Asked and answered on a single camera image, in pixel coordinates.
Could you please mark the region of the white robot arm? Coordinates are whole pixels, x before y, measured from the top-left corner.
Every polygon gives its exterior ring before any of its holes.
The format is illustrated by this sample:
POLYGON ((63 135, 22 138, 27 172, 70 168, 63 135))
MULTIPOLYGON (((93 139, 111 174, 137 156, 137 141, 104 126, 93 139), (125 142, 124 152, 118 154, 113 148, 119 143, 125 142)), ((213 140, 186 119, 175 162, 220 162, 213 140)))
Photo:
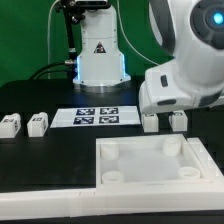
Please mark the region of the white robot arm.
POLYGON ((149 21, 172 59, 145 72, 140 112, 224 105, 224 0, 149 0, 149 21))

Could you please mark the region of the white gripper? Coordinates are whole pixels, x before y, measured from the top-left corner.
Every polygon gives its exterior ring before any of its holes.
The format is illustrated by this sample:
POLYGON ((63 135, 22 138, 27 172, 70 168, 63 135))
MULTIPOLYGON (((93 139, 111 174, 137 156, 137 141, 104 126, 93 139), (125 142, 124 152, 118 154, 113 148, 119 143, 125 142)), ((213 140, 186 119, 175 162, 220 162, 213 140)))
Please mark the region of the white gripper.
POLYGON ((170 61, 145 72, 139 90, 139 108, 144 115, 224 105, 224 90, 200 96, 182 90, 175 82, 176 63, 170 61))

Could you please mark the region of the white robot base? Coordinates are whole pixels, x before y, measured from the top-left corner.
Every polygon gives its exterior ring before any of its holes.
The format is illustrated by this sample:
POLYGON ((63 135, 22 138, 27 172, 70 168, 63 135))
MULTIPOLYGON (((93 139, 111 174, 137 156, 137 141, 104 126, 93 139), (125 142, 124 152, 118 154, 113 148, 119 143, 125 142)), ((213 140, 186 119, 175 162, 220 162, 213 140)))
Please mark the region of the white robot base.
POLYGON ((117 14, 109 0, 59 0, 65 17, 75 89, 108 93, 128 86, 118 48, 117 14))

